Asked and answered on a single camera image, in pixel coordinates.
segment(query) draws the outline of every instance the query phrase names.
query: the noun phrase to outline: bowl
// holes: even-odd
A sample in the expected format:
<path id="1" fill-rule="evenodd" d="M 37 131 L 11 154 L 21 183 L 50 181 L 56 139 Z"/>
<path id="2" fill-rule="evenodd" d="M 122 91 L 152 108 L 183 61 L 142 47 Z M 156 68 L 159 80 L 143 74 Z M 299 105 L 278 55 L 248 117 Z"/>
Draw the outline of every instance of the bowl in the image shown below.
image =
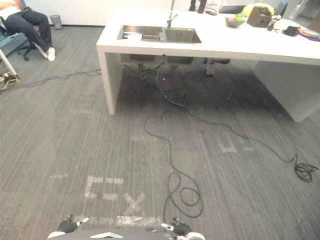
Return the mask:
<path id="1" fill-rule="evenodd" d="M 237 28 L 245 22 L 245 21 L 230 21 L 229 18 L 231 17 L 225 17 L 225 22 L 228 27 Z"/>

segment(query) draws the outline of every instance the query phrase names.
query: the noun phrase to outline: faucet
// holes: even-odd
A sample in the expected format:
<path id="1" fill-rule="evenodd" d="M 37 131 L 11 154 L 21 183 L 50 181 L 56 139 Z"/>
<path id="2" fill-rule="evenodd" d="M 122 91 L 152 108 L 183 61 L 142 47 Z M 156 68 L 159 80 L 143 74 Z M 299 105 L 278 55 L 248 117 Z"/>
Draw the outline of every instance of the faucet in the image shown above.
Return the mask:
<path id="1" fill-rule="evenodd" d="M 169 16 L 169 19 L 166 21 L 166 23 L 168 24 L 168 26 L 167 26 L 168 29 L 171 28 L 171 22 L 172 22 L 172 20 L 175 19 L 175 18 L 178 16 L 178 14 L 172 16 L 172 14 L 173 14 L 173 9 L 174 9 L 174 5 L 175 5 L 175 0 L 172 0 L 172 2 L 171 2 L 171 8 L 170 8 L 170 16 Z"/>

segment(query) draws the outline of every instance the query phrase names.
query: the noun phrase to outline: desk leg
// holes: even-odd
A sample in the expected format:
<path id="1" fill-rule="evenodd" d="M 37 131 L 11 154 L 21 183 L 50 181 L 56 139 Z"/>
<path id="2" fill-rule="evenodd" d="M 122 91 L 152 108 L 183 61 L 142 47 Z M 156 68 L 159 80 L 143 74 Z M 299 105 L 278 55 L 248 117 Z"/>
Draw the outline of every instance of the desk leg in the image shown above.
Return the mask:
<path id="1" fill-rule="evenodd" d="M 104 52 L 97 47 L 102 81 L 106 96 L 106 104 L 110 114 L 115 114 L 119 95 L 123 64 L 119 53 Z"/>
<path id="2" fill-rule="evenodd" d="M 4 65 L 6 66 L 7 70 L 9 70 L 9 72 L 12 73 L 13 75 L 17 75 L 15 69 L 12 67 L 6 55 L 2 52 L 1 49 L 0 49 L 0 58 L 4 62 Z"/>
<path id="3" fill-rule="evenodd" d="M 320 67 L 258 61 L 254 74 L 296 122 L 320 108 Z"/>

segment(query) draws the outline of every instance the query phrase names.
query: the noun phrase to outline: gray carpet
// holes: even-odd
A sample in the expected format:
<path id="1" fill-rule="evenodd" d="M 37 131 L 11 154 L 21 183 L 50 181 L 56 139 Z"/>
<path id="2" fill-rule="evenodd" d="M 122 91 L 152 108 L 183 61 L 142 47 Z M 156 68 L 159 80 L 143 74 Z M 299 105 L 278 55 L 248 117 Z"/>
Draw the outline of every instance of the gray carpet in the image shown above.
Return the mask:
<path id="1" fill-rule="evenodd" d="M 0 239 L 45 239 L 70 213 L 90 218 L 81 229 L 159 230 L 173 168 L 169 143 L 147 134 L 144 123 L 166 109 L 146 128 L 170 140 L 173 165 L 194 178 L 203 201 L 197 218 L 169 201 L 168 223 L 180 217 L 213 240 L 320 239 L 320 171 L 312 183 L 302 182 L 293 162 L 225 125 L 172 108 L 153 80 L 138 80 L 127 68 L 116 114 L 109 115 L 100 75 L 68 76 L 100 68 L 101 32 L 53 29 L 54 62 L 37 51 L 29 61 L 8 57 L 22 83 L 0 92 Z M 42 81 L 52 76 L 65 77 Z M 320 166 L 320 111 L 295 123 L 247 62 L 217 64 L 214 77 L 204 65 L 180 66 L 159 85 L 171 99 L 185 97 L 192 114 L 263 141 L 286 160 L 298 153 L 299 162 Z M 169 185 L 177 184 L 174 175 Z M 195 185 L 182 175 L 183 187 Z M 182 196 L 197 199 L 190 191 Z M 201 210 L 184 206 L 179 192 L 172 198 L 188 215 Z"/>

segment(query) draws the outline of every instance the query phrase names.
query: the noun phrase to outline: stainless steel sink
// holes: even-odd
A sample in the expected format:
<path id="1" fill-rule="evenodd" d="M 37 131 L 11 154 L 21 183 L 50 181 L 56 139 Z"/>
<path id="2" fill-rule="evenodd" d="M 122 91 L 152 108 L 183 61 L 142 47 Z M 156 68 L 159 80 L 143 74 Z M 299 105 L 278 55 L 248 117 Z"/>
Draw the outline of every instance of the stainless steel sink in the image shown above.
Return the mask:
<path id="1" fill-rule="evenodd" d="M 118 40 L 127 39 L 128 35 L 142 35 L 147 42 L 200 44 L 201 40 L 193 28 L 160 27 L 160 26 L 122 26 Z"/>
<path id="2" fill-rule="evenodd" d="M 159 43 L 184 43 L 200 44 L 201 40 L 193 28 L 160 27 L 160 26 L 130 26 L 124 25 L 120 29 L 118 40 L 128 39 L 129 35 L 141 35 L 137 41 L 159 42 Z M 165 61 L 169 64 L 191 64 L 194 60 L 189 56 L 158 56 L 145 54 L 121 54 L 124 63 L 160 63 Z"/>
<path id="3" fill-rule="evenodd" d="M 124 25 L 120 30 L 118 39 L 126 39 L 130 34 L 142 34 L 141 40 L 160 42 L 162 28 L 159 26 L 129 26 Z"/>
<path id="4" fill-rule="evenodd" d="M 193 28 L 166 28 L 165 39 L 168 43 L 201 43 L 196 30 Z"/>

